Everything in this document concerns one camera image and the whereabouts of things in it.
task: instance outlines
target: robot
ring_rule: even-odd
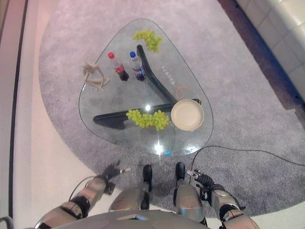
[[[176,213],[149,210],[149,193],[152,190],[152,167],[143,167],[143,183],[122,191],[109,207],[108,213],[91,217],[88,212],[101,199],[103,193],[111,194],[114,184],[110,179],[126,172],[118,164],[108,166],[95,176],[70,201],[44,215],[36,229],[208,229],[203,214],[202,200],[215,210],[222,226],[220,229],[259,229],[258,225],[241,210],[241,207],[223,186],[199,170],[188,170],[200,191],[185,181],[185,166],[176,165],[176,189],[173,203]]]

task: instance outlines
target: plate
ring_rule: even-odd
[[[192,99],[178,101],[172,108],[171,118],[174,125],[184,131],[193,131],[204,120],[203,108]]]

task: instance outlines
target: white floor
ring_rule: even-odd
[[[67,201],[80,180],[94,175],[62,141],[41,98],[39,50],[56,5],[56,0],[30,0],[28,5],[15,132],[13,214],[17,229],[33,227],[46,212]],[[91,215],[106,212],[119,192],[115,189],[112,196],[104,195]],[[262,229],[305,229],[304,209],[305,202],[254,220]],[[208,219],[208,224],[213,229],[220,225],[215,219]]]

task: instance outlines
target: grape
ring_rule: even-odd
[[[159,44],[162,41],[162,36],[156,37],[154,31],[137,31],[134,36],[134,40],[144,39],[146,47],[149,51],[159,52]]]
[[[152,114],[141,114],[139,110],[128,110],[126,113],[128,119],[132,119],[136,125],[141,128],[148,128],[149,126],[155,126],[156,130],[163,130],[168,126],[169,118],[164,112],[158,110]]]

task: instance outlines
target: plastic bottle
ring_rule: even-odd
[[[117,58],[114,57],[114,54],[112,52],[108,53],[108,57],[110,59],[110,65],[112,68],[114,68],[115,72],[119,75],[120,79],[122,81],[127,81],[129,78],[129,75],[125,71],[125,68],[121,61],[119,61]]]
[[[140,81],[144,81],[145,72],[144,72],[144,69],[143,69],[143,66],[142,66],[142,62],[137,57],[135,52],[130,52],[130,65],[133,68],[135,77]]]

